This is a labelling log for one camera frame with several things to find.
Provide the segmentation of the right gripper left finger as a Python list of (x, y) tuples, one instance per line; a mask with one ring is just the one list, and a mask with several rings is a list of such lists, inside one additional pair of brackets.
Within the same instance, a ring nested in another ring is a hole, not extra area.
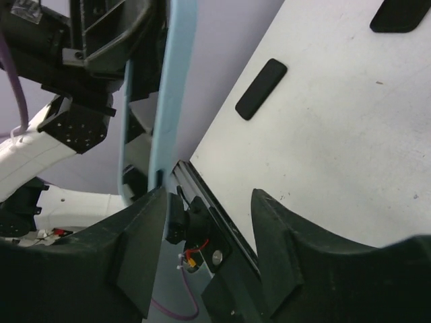
[(2, 322), (141, 322), (148, 317), (167, 192), (45, 246), (1, 243)]

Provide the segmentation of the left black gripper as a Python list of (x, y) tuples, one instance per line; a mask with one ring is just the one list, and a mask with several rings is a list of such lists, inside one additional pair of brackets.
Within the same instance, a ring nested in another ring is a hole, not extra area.
[[(96, 73), (118, 73), (149, 31), (158, 30), (166, 21), (165, 1), (54, 1), (69, 4), (69, 17), (46, 7), (41, 10), (68, 27), (66, 47), (72, 48), (78, 67), (91, 74), (89, 85), (98, 81), (104, 93), (112, 96), (118, 91), (118, 80), (96, 78)], [(65, 93), (53, 85), (41, 85), (51, 93)]]

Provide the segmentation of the light blue cased phone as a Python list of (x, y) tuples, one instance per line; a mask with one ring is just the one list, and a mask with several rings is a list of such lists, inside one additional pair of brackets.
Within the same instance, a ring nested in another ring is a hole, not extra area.
[(165, 185), (189, 72), (196, 1), (159, 1), (151, 30), (126, 64), (118, 190), (126, 206)]

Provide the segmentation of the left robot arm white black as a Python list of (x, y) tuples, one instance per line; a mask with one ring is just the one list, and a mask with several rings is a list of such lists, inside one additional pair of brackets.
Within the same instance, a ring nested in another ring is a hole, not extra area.
[(165, 1), (71, 1), (69, 10), (1, 2), (1, 68), (20, 111), (20, 125), (1, 136), (4, 238), (38, 229), (38, 199), (50, 191), (39, 174), (105, 140), (122, 85), (130, 102), (160, 89)]

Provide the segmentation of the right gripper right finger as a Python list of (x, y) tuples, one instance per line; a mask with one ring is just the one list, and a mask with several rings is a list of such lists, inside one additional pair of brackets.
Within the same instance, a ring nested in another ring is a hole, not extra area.
[(255, 189), (251, 215), (274, 322), (429, 322), (430, 237), (353, 242)]

